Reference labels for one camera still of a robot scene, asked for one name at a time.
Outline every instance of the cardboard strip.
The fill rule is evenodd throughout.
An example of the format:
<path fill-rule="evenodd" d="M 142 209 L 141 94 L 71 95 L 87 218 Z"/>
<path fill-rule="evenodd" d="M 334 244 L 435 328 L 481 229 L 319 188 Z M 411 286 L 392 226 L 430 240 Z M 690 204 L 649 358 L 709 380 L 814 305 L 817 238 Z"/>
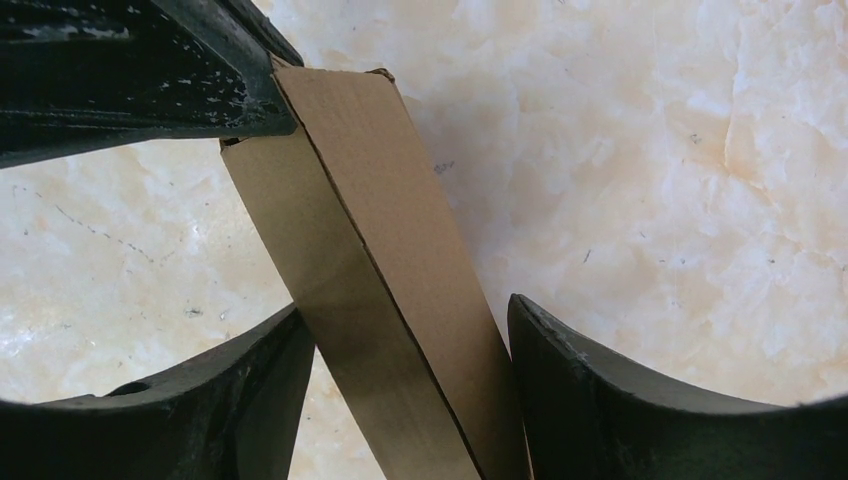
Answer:
<path fill-rule="evenodd" d="M 278 67 L 300 128 L 222 155 L 386 477 L 527 478 L 508 354 L 390 77 Z"/>

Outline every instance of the cardboard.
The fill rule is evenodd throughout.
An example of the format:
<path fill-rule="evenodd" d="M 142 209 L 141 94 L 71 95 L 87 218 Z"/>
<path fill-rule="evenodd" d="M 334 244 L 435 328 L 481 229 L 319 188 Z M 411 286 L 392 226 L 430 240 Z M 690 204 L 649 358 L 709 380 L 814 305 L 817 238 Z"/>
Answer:
<path fill-rule="evenodd" d="M 508 353 L 393 79 L 275 78 L 298 130 L 222 156 L 387 479 L 528 478 Z"/>

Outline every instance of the black curved metal part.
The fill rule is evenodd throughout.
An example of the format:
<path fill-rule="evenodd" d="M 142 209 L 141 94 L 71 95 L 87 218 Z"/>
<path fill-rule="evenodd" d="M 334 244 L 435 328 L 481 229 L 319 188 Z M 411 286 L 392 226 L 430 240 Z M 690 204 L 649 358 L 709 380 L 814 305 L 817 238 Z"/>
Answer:
<path fill-rule="evenodd" d="M 0 402 L 0 478 L 287 478 L 313 353 L 290 306 L 105 397 Z"/>
<path fill-rule="evenodd" d="M 286 135 L 250 0 L 0 0 L 0 168 L 154 138 Z"/>
<path fill-rule="evenodd" d="M 848 478 L 848 397 L 783 408 L 704 390 L 523 296 L 509 333 L 536 480 Z"/>

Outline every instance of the folded cardboard edge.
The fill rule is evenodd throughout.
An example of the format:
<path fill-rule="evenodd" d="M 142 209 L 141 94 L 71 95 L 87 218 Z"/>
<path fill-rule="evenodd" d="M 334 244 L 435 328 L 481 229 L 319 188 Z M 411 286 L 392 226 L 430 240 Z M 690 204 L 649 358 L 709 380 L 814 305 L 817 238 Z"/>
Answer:
<path fill-rule="evenodd" d="M 278 61 L 276 63 L 277 64 L 275 66 L 275 73 L 276 73 L 277 69 L 298 68 L 298 67 L 292 67 L 291 65 L 288 65 L 286 62 L 282 62 L 282 61 Z M 380 76 L 386 78 L 392 85 L 395 85 L 394 75 L 392 75 L 385 68 L 378 68 L 378 69 L 371 70 L 371 71 L 368 71 L 368 72 L 365 72 L 365 73 L 380 75 Z M 291 98 L 289 98 L 288 93 L 285 91 L 285 88 L 280 83 L 280 80 L 276 75 L 274 76 L 274 80 L 277 83 L 277 87 L 279 88 L 280 94 L 283 96 L 283 99 L 285 100 L 286 105 L 291 109 L 292 115 L 294 116 L 294 118 L 297 121 L 300 128 L 302 128 L 304 130 L 304 132 L 306 133 L 306 136 L 309 139 L 309 143 L 312 145 L 312 149 L 314 150 L 315 155 L 317 156 L 318 160 L 322 163 L 322 168 L 324 168 L 324 172 L 327 176 L 328 181 L 330 182 L 330 185 L 333 188 L 333 191 L 336 195 L 336 198 L 338 198 L 339 203 L 341 204 L 342 208 L 345 210 L 345 213 L 348 216 L 348 219 L 349 219 L 351 225 L 353 226 L 354 230 L 356 231 L 356 235 L 357 235 L 357 237 L 359 238 L 359 241 L 362 244 L 362 249 L 363 249 L 364 253 L 367 255 L 368 261 L 371 263 L 371 267 L 377 273 L 377 276 L 380 279 L 380 283 L 382 285 L 383 290 L 385 291 L 386 295 L 388 295 L 389 299 L 392 302 L 392 305 L 394 306 L 394 309 L 397 311 L 398 317 L 400 318 L 401 322 L 403 323 L 403 327 L 406 330 L 410 341 L 412 342 L 412 344 L 415 347 L 415 350 L 418 354 L 419 360 L 421 361 L 422 365 L 426 368 L 427 375 L 430 378 L 430 383 L 435 387 L 436 392 L 438 393 L 439 397 L 442 400 L 442 403 L 445 406 L 445 409 L 447 410 L 448 414 L 450 415 L 451 421 L 455 425 L 455 427 L 457 429 L 457 433 L 459 434 L 460 439 L 462 440 L 462 443 L 465 447 L 465 450 L 466 450 L 469 458 L 471 459 L 471 462 L 474 465 L 474 469 L 477 471 L 477 474 L 480 476 L 480 478 L 482 480 L 487 480 L 488 476 L 485 474 L 482 466 L 480 465 L 479 459 L 477 457 L 477 453 L 476 453 L 475 449 L 472 447 L 471 442 L 468 439 L 468 435 L 465 432 L 465 426 L 459 420 L 459 417 L 456 414 L 454 406 L 448 400 L 448 397 L 445 394 L 444 388 L 442 387 L 442 384 L 439 381 L 438 376 L 436 375 L 436 373 L 433 370 L 432 365 L 430 364 L 430 359 L 427 358 L 427 355 L 424 353 L 424 350 L 421 347 L 421 344 L 419 343 L 418 338 L 415 336 L 415 333 L 413 332 L 412 328 L 410 327 L 409 323 L 407 322 L 406 317 L 404 316 L 400 306 L 398 305 L 397 300 L 395 299 L 395 295 L 392 292 L 392 288 L 389 286 L 386 278 L 383 275 L 383 272 L 381 271 L 380 266 L 377 264 L 377 261 L 375 260 L 374 255 L 372 254 L 369 245 L 365 241 L 365 238 L 363 237 L 362 232 L 359 229 L 359 226 L 357 225 L 356 221 L 353 220 L 353 215 L 351 214 L 350 209 L 348 208 L 346 201 L 345 201 L 344 197 L 342 196 L 341 192 L 339 192 L 338 186 L 336 185 L 336 182 L 333 179 L 332 173 L 326 168 L 326 165 L 324 164 L 324 158 L 322 156 L 321 149 L 315 144 L 314 140 L 312 139 L 311 135 L 309 134 L 309 128 L 307 128 L 306 126 L 303 125 L 303 121 L 300 118 L 300 116 L 298 115 L 297 110 L 294 108 Z M 398 92 L 395 89 L 395 93 L 397 94 L 398 99 L 401 99 L 400 92 Z"/>

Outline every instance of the white marble floor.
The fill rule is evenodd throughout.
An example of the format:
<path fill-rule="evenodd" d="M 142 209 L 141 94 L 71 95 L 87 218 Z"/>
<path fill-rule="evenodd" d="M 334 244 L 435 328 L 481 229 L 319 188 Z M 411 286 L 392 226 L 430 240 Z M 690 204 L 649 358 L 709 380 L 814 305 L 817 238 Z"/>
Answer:
<path fill-rule="evenodd" d="M 311 65 L 398 78 L 502 331 L 518 291 L 703 387 L 848 390 L 844 0 L 258 3 Z M 105 393 L 290 301 L 214 141 L 4 170 L 0 211 L 6 399 Z M 314 373 L 291 478 L 382 478 Z"/>

